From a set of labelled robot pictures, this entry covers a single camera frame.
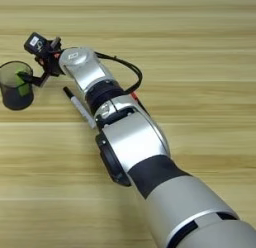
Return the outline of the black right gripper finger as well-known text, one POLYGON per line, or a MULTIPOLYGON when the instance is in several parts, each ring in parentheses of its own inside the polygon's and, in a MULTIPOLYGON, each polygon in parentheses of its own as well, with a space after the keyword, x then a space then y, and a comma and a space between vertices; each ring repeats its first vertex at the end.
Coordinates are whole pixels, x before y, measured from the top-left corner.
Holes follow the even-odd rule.
POLYGON ((42 85, 42 80, 39 77, 29 75, 26 72, 18 72, 17 75, 26 83, 33 84, 37 87, 40 87, 42 85))

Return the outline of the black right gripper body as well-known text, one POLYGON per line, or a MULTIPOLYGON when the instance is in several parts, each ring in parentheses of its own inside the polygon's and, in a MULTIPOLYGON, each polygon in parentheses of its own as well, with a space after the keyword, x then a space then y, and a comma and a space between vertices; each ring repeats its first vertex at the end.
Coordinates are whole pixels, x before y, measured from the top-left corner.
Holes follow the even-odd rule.
POLYGON ((53 40, 44 40, 41 48, 37 50, 35 60, 43 68, 40 86, 43 86, 50 76, 58 77, 63 74, 59 66, 62 52, 60 37, 53 40))

